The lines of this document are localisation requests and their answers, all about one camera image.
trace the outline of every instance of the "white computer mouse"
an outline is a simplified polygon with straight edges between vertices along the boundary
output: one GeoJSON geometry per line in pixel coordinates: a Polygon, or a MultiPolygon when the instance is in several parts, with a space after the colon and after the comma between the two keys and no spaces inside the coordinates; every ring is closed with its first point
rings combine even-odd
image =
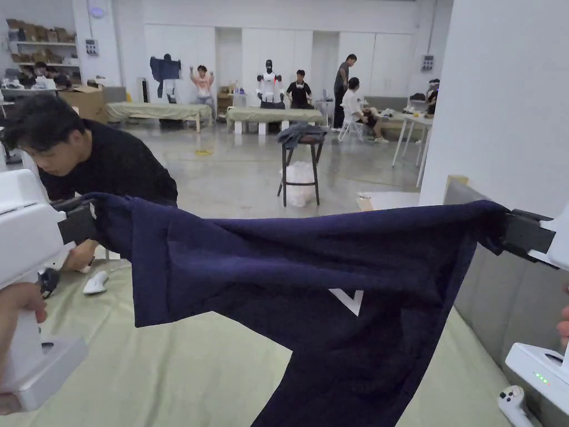
{"type": "Polygon", "coordinates": [[[106,271],[98,272],[87,281],[87,284],[83,288],[83,293],[85,295],[93,295],[106,292],[105,282],[108,279],[109,273],[106,271]]]}

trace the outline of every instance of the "white plastic bag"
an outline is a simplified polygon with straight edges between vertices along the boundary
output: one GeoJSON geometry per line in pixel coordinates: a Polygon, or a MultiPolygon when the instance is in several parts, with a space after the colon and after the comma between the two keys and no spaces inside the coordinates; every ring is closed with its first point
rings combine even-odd
{"type": "MultiPolygon", "coordinates": [[[[311,183],[314,182],[314,174],[312,172],[312,164],[307,162],[294,162],[286,168],[287,182],[311,183]]],[[[314,186],[287,186],[286,201],[287,204],[302,208],[310,200],[316,198],[314,186]]]]}

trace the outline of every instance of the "bar stool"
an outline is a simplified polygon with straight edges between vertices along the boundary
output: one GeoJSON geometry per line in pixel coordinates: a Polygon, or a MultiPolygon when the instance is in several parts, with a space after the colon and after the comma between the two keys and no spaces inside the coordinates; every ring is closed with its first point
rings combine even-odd
{"type": "Polygon", "coordinates": [[[314,182],[288,182],[286,180],[286,168],[290,165],[290,159],[292,157],[292,152],[294,148],[288,149],[288,156],[287,156],[287,148],[284,144],[282,144],[282,162],[283,162],[283,177],[281,179],[281,185],[279,186],[279,191],[277,192],[277,197],[281,195],[281,191],[283,192],[283,205],[286,207],[286,187],[287,186],[314,186],[316,191],[316,204],[320,206],[320,193],[318,192],[318,171],[317,165],[318,160],[320,160],[320,153],[322,152],[322,146],[324,142],[318,142],[314,137],[311,136],[304,136],[300,139],[299,144],[302,145],[310,145],[310,156],[312,158],[312,172],[314,173],[314,182]]]}

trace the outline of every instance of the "concrete floor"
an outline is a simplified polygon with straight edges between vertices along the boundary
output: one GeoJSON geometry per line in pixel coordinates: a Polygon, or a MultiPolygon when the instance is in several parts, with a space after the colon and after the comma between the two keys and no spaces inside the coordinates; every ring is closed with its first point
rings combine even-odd
{"type": "MultiPolygon", "coordinates": [[[[358,210],[362,191],[415,191],[418,147],[391,167],[397,143],[376,145],[328,134],[318,165],[320,206],[284,208],[277,197],[281,146],[275,135],[234,135],[223,124],[194,130],[160,130],[153,121],[122,127],[144,141],[178,183],[180,208],[201,217],[307,217],[358,210]]],[[[292,161],[310,161],[310,149],[295,150],[292,161]]]]}

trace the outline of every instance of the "white table leg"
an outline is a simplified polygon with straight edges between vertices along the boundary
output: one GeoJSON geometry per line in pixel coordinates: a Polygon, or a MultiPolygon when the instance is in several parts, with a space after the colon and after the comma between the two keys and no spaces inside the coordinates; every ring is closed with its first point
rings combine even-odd
{"type": "Polygon", "coordinates": [[[423,158],[421,159],[421,167],[419,169],[419,176],[417,177],[417,187],[420,186],[421,180],[423,179],[423,173],[425,172],[425,163],[427,163],[427,152],[428,144],[431,141],[431,129],[427,131],[427,142],[425,142],[425,147],[423,149],[423,158]]]}
{"type": "Polygon", "coordinates": [[[403,119],[403,127],[401,128],[401,134],[399,134],[399,141],[397,142],[397,148],[395,150],[395,156],[393,156],[393,163],[391,167],[395,166],[395,160],[397,160],[397,154],[399,154],[399,148],[401,147],[401,141],[403,141],[403,136],[405,135],[405,129],[407,128],[407,118],[403,119]]]}
{"type": "Polygon", "coordinates": [[[419,144],[419,150],[417,151],[417,160],[415,161],[415,166],[419,166],[419,159],[421,158],[421,151],[423,150],[423,147],[425,147],[425,135],[427,132],[427,126],[423,126],[423,132],[421,133],[421,141],[419,144]]]}
{"type": "Polygon", "coordinates": [[[411,141],[411,135],[413,134],[413,129],[415,129],[415,122],[411,122],[411,129],[409,129],[409,134],[407,134],[407,140],[405,141],[405,147],[403,148],[403,158],[405,158],[405,153],[407,152],[409,141],[411,141]]]}

